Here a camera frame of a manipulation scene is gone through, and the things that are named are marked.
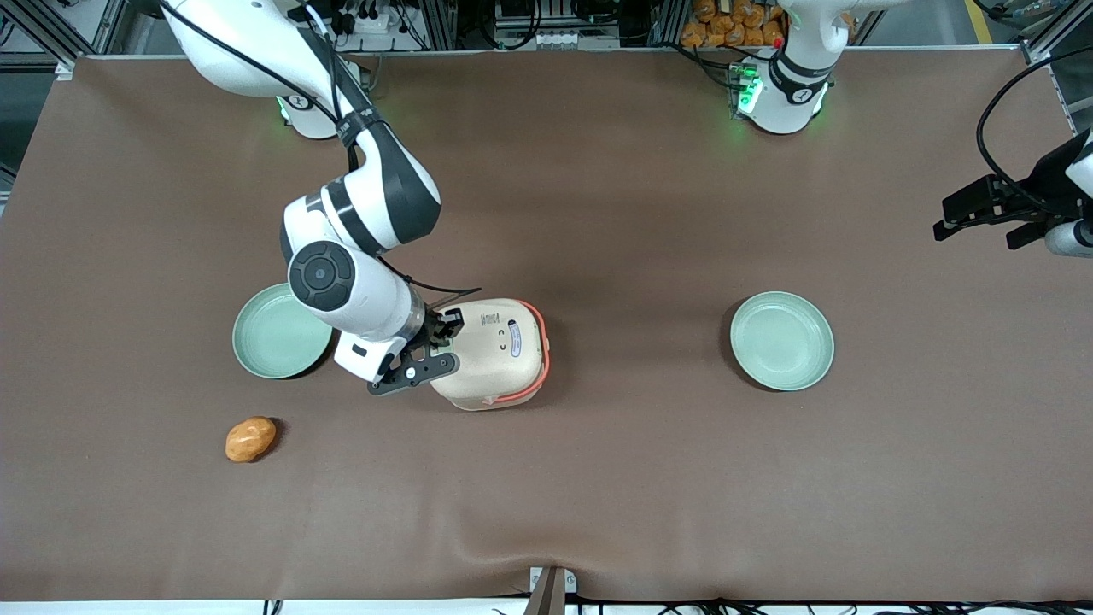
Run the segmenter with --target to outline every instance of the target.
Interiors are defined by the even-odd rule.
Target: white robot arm
[[[295,92],[287,81],[326,109],[345,111],[338,135],[346,147],[361,147],[364,165],[290,203],[281,228],[293,293],[342,332],[334,360],[379,389],[396,358],[455,335],[461,323],[428,314],[418,293],[375,258],[433,229],[440,212],[436,184],[328,42],[296,27],[271,0],[162,0],[161,7],[187,58],[213,84],[273,97]],[[455,358],[444,366],[433,378],[454,370]]]
[[[843,13],[879,11],[909,0],[779,0],[789,15],[785,44],[772,56],[750,58],[762,86],[740,113],[776,134],[797,132],[820,111],[827,78],[849,42]]]

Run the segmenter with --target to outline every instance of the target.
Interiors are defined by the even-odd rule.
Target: black circular joint cap
[[[321,256],[312,258],[304,265],[304,281],[313,288],[327,288],[330,284],[334,283],[337,277],[338,273],[334,272],[334,263],[329,258]]]
[[[304,305],[332,312],[349,300],[353,287],[353,258],[330,240],[309,243],[289,263],[289,285]]]

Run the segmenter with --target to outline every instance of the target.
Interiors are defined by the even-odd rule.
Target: power strip
[[[356,27],[353,28],[353,32],[355,34],[387,34],[387,28],[390,27],[390,13],[379,13],[379,16],[374,20],[357,19]]]

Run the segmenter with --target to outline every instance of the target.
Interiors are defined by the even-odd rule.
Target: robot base
[[[790,134],[808,126],[823,104],[823,96],[827,93],[825,84],[819,94],[813,95],[809,90],[802,90],[802,96],[809,96],[804,104],[791,104],[786,94],[774,86],[771,76],[769,62],[765,59],[760,61],[749,58],[743,62],[745,67],[754,67],[757,70],[759,86],[753,90],[752,97],[747,102],[742,96],[744,92],[733,92],[733,107],[741,117],[752,120],[755,126],[773,132],[775,134]]]
[[[430,385],[456,407],[490,411],[534,397],[550,374],[550,343],[542,316],[529,303],[485,298],[447,307],[463,328],[434,354],[451,353],[459,368]]]

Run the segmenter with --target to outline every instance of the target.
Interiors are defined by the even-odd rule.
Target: light green plate
[[[835,359],[835,336],[816,306],[796,294],[763,292],[732,317],[732,354],[748,376],[777,391],[820,382]]]
[[[289,378],[319,360],[332,331],[296,300],[289,284],[277,284],[243,306],[235,319],[232,348],[250,374]]]

